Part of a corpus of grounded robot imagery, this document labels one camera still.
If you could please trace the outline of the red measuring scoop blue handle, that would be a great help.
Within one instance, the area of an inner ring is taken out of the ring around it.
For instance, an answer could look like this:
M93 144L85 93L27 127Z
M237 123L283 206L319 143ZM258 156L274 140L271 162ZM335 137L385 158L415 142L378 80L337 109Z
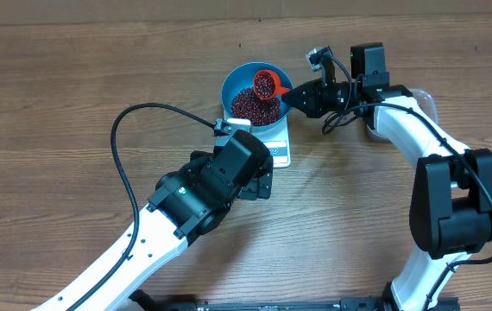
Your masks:
M280 77L276 72L268 69L258 71L253 79L253 91L261 100L270 100L290 91L281 85Z

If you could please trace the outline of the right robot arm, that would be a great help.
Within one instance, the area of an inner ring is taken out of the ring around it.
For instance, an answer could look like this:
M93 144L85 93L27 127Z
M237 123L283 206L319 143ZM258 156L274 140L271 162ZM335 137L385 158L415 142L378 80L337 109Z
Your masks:
M415 246L384 289L383 309L444 308L439 293L458 267L492 263L492 152L449 136L411 90L391 84L380 42L351 47L349 67L328 47L306 59L320 78L285 92L282 101L309 118L323 117L325 134L354 114L415 169L409 211Z

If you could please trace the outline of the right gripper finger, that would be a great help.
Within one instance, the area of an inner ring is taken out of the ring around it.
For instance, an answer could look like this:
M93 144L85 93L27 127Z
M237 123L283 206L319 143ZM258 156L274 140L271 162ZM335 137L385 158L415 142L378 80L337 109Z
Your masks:
M291 107L301 111L308 118L317 118L318 117L318 107L314 102L309 101L301 101L299 103L287 102Z
M282 102L304 102L309 97L315 97L322 79L307 81L281 95Z

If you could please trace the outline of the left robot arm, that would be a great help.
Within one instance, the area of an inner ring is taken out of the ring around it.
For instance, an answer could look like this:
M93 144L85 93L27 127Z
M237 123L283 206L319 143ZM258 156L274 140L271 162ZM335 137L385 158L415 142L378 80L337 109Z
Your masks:
M211 153L192 152L189 163L157 182L139 222L39 308L121 308L159 268L217 228L239 194L272 168L269 149L245 130Z

